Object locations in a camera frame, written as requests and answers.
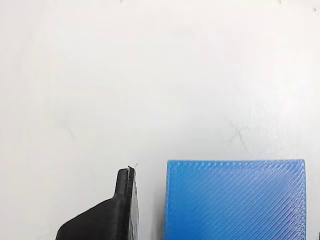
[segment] black 3d printed part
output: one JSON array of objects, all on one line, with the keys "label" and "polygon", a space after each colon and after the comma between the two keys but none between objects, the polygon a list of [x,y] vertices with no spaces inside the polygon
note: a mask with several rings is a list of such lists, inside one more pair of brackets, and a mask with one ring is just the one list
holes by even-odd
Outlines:
[{"label": "black 3d printed part", "polygon": [[120,169],[113,198],[60,227],[56,240],[137,240],[138,199],[135,170]]}]

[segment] diagonal print lines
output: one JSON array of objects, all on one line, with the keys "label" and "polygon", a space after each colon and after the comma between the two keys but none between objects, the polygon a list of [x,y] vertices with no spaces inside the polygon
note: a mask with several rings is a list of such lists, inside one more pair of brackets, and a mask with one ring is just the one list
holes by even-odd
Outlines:
[{"label": "diagonal print lines", "polygon": [[305,240],[304,161],[169,161],[164,237]]}]

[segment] white surface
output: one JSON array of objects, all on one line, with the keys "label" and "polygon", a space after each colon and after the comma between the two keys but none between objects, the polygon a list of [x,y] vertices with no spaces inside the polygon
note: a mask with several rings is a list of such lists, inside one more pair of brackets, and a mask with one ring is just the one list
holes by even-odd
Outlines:
[{"label": "white surface", "polygon": [[317,1],[0,1],[2,240],[54,240],[136,163],[159,240],[167,160],[298,158],[316,240],[319,134]]}]

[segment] black plastic object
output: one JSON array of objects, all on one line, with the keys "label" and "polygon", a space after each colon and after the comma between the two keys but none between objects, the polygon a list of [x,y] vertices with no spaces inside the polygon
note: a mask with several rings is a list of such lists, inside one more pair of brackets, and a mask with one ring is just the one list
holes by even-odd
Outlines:
[{"label": "black plastic object", "polygon": [[118,172],[113,198],[66,222],[56,240],[137,240],[138,221],[135,170],[128,167]]}]

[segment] blue 3d printed block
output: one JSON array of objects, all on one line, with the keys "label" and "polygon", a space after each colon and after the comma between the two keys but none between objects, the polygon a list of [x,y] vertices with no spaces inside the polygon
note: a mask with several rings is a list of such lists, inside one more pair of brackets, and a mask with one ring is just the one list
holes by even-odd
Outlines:
[{"label": "blue 3d printed block", "polygon": [[305,162],[169,161],[165,204],[165,240],[305,240]]}]

